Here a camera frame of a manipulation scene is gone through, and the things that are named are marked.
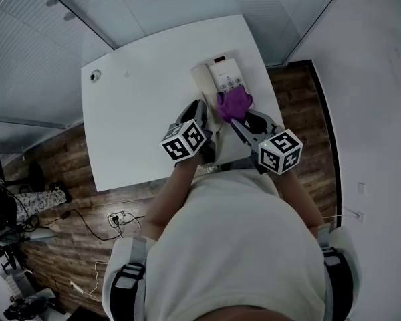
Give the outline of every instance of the purple glove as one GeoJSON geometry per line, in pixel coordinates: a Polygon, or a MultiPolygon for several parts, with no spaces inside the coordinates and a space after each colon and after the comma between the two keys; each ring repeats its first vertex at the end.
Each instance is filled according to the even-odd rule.
{"type": "Polygon", "coordinates": [[[228,123],[232,118],[244,122],[245,113],[252,103],[253,97],[246,93],[244,86],[237,86],[227,93],[217,93],[217,112],[228,123]]]}

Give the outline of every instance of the wooden floor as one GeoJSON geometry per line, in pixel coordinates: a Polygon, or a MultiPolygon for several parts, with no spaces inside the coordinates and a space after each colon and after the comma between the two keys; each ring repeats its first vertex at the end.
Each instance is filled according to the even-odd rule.
{"type": "MultiPolygon", "coordinates": [[[[287,128],[303,141],[303,159],[296,171],[304,186],[315,199],[324,216],[336,214],[336,182],[333,157],[329,144],[321,104],[307,67],[269,72],[279,107],[287,128]]],[[[63,180],[70,188],[73,202],[56,210],[40,214],[41,222],[52,221],[68,209],[77,209],[86,223],[100,237],[116,236],[107,220],[108,213],[121,210],[135,216],[143,215],[151,199],[164,181],[143,183],[131,187],[98,193],[89,163],[83,125],[73,128],[28,151],[24,158],[5,167],[7,180],[24,177],[28,164],[37,161],[47,183],[63,180]]],[[[95,288],[94,265],[107,262],[114,241],[100,241],[90,235],[81,219],[72,213],[66,220],[50,225],[58,237],[48,242],[21,244],[26,256],[23,265],[33,271],[33,279],[43,287],[59,292],[60,302],[68,312],[83,306],[104,314],[101,303],[88,295],[81,295],[70,288],[70,280],[85,291],[95,288]]],[[[138,224],[127,225],[125,236],[138,230],[138,224]]],[[[105,266],[98,265],[100,284],[93,293],[101,298],[105,266]]]]}

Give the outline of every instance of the white cable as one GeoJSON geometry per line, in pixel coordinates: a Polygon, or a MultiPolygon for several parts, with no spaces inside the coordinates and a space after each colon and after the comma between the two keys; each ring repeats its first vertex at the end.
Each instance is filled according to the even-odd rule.
{"type": "Polygon", "coordinates": [[[95,277],[95,279],[96,279],[96,284],[95,284],[95,288],[92,289],[92,291],[91,291],[90,293],[84,292],[86,295],[89,295],[89,296],[91,297],[91,299],[93,299],[93,300],[95,300],[95,301],[97,301],[97,302],[99,302],[100,300],[97,299],[96,296],[92,295],[92,293],[93,293],[95,290],[97,290],[98,284],[100,283],[100,281],[98,280],[98,270],[96,269],[96,266],[97,266],[98,264],[108,265],[108,263],[104,263],[103,261],[97,261],[97,262],[95,263],[95,272],[96,272],[96,277],[95,277]]]}
{"type": "MultiPolygon", "coordinates": [[[[356,217],[356,218],[358,218],[358,215],[334,215],[332,217],[356,217]]],[[[332,217],[322,217],[322,219],[330,219],[332,217]]]]}

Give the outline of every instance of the patterned cloth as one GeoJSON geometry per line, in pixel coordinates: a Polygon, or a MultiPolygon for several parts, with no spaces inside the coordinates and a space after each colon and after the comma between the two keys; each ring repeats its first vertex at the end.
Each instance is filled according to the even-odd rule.
{"type": "MultiPolygon", "coordinates": [[[[25,193],[15,195],[23,204],[29,216],[61,205],[67,198],[62,190],[44,191],[42,193],[25,193]]],[[[16,201],[16,222],[23,223],[28,219],[27,213],[18,200],[16,201]]]]}

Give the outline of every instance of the electrical outlet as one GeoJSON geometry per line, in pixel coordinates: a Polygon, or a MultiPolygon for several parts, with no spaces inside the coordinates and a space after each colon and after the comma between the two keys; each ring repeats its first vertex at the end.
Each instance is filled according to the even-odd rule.
{"type": "Polygon", "coordinates": [[[363,182],[358,182],[358,194],[367,196],[367,186],[363,182]]]}
{"type": "Polygon", "coordinates": [[[111,218],[111,217],[118,217],[119,221],[122,220],[122,213],[107,213],[107,219],[111,218]]]}
{"type": "Polygon", "coordinates": [[[364,223],[366,222],[366,214],[362,213],[361,211],[357,211],[356,212],[356,219],[360,222],[360,223],[364,223]]]}

